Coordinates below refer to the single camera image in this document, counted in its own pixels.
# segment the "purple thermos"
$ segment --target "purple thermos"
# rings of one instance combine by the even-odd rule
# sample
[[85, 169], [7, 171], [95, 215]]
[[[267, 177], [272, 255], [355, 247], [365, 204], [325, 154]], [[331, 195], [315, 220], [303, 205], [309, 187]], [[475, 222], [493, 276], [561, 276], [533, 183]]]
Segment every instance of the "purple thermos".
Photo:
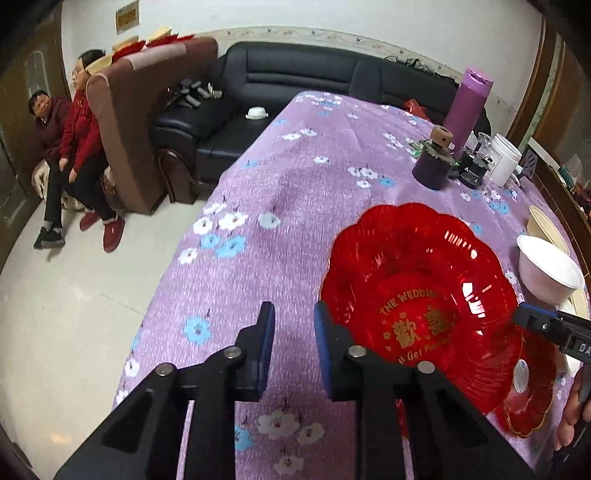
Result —
[[476, 69], [466, 69], [452, 108], [443, 124], [443, 127], [453, 134], [453, 146], [450, 145], [452, 153], [458, 152], [466, 145], [491, 92], [492, 83], [485, 73]]

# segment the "black hair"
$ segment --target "black hair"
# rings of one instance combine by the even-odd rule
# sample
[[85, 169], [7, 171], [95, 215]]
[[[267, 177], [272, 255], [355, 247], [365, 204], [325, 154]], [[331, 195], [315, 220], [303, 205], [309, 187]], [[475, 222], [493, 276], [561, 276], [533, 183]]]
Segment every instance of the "black hair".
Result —
[[80, 59], [82, 60], [82, 66], [86, 69], [88, 65], [93, 63], [94, 61], [98, 60], [101, 57], [105, 56], [104, 50], [86, 50], [82, 55], [80, 55]]
[[33, 111], [33, 107], [35, 106], [35, 102], [37, 101], [37, 97], [40, 95], [47, 95], [47, 92], [45, 90], [37, 90], [35, 93], [33, 93], [31, 95], [31, 98], [29, 98], [29, 102], [27, 103], [27, 106], [29, 107], [29, 111], [31, 112], [31, 115], [35, 115], [35, 112]]

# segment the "purple tablecloth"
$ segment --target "purple tablecloth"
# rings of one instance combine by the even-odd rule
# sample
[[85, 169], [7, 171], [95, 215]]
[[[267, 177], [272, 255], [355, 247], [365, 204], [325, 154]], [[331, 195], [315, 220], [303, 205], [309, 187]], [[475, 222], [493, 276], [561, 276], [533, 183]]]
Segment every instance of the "purple tablecloth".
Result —
[[[352, 479], [354, 407], [327, 401], [312, 316], [336, 235], [373, 205], [424, 203], [463, 219], [494, 249], [519, 300], [515, 239], [525, 231], [529, 206], [540, 207], [566, 238], [528, 180], [512, 190], [474, 191], [450, 181], [433, 192], [418, 184], [407, 147], [431, 127], [385, 105], [298, 95], [222, 176], [180, 241], [132, 345], [115, 404], [159, 363], [186, 367], [232, 344], [269, 300], [277, 327], [268, 389], [260, 403], [237, 405], [237, 478]], [[532, 466], [550, 455], [570, 385], [559, 376], [541, 430], [509, 438]]]

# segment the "white oval sticker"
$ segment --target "white oval sticker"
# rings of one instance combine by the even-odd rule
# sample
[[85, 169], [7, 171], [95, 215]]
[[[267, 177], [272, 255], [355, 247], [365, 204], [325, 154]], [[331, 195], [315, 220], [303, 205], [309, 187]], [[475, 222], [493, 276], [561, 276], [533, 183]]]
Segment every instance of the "white oval sticker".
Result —
[[530, 381], [530, 368], [523, 359], [519, 359], [513, 369], [513, 387], [517, 393], [523, 393]]

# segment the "purple bottle cap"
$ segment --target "purple bottle cap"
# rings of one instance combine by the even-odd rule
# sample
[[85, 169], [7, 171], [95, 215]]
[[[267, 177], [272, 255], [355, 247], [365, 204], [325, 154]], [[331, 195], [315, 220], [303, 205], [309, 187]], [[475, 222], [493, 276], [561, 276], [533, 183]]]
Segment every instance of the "purple bottle cap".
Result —
[[488, 97], [494, 82], [486, 73], [468, 67], [462, 77], [462, 83], [477, 91], [480, 95]]

